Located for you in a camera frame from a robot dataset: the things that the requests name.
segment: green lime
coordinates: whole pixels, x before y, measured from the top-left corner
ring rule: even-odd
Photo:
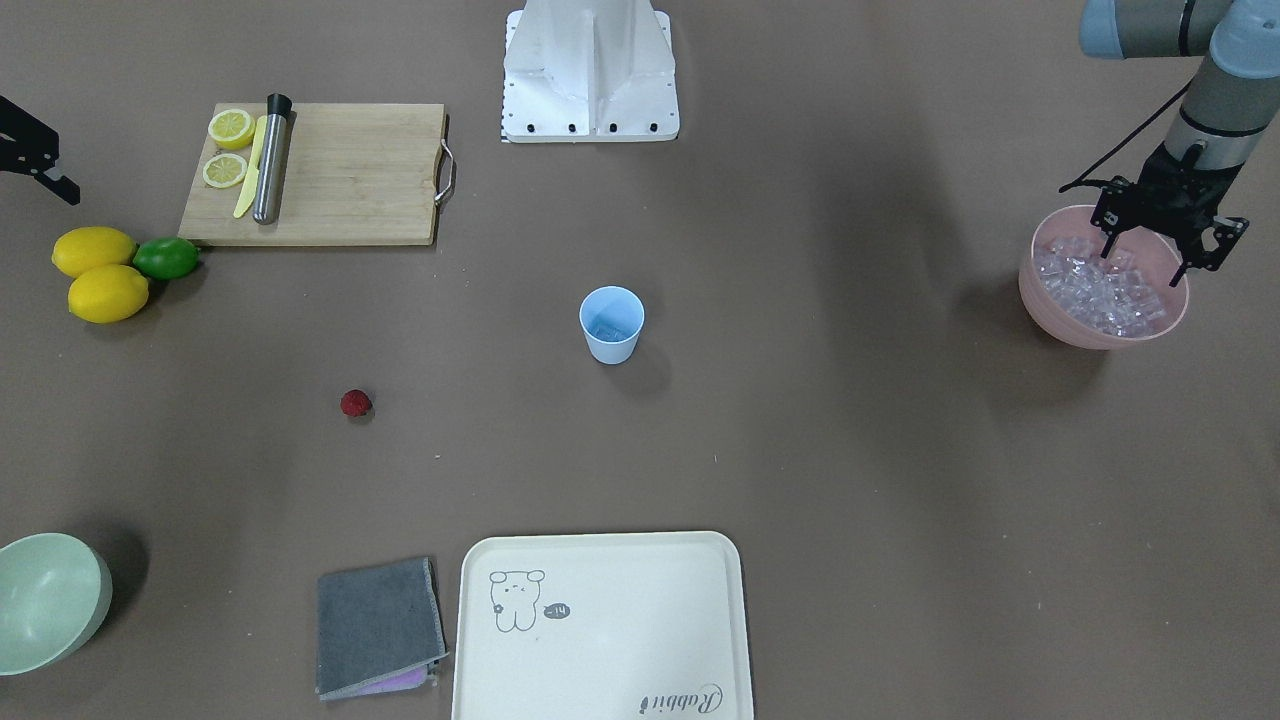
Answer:
[[[189,274],[200,261],[200,249],[180,237],[161,237],[143,242],[133,255],[133,266],[157,281]]]

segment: blue plastic cup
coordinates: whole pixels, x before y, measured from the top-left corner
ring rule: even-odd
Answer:
[[[577,319],[591,355],[605,365],[617,365],[636,348],[644,327],[644,304],[625,287],[602,287],[582,300]]]

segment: white tray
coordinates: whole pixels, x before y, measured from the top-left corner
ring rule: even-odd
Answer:
[[[749,720],[737,548],[714,532],[489,538],[462,562],[453,720]]]

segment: cutting board handle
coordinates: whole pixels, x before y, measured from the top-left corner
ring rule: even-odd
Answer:
[[[453,151],[449,150],[449,143],[445,142],[443,137],[440,138],[440,147],[444,150],[444,158],[449,163],[449,174],[448,174],[449,179],[448,182],[444,183],[444,187],[442,187],[440,191],[435,193],[436,208],[443,205],[444,201],[448,200],[449,195],[453,193],[453,181],[458,178],[458,164],[453,160]]]

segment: mint green bowl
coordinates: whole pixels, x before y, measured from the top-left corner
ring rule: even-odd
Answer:
[[[0,675],[76,652],[111,605],[111,574],[83,542],[41,533],[0,550]]]

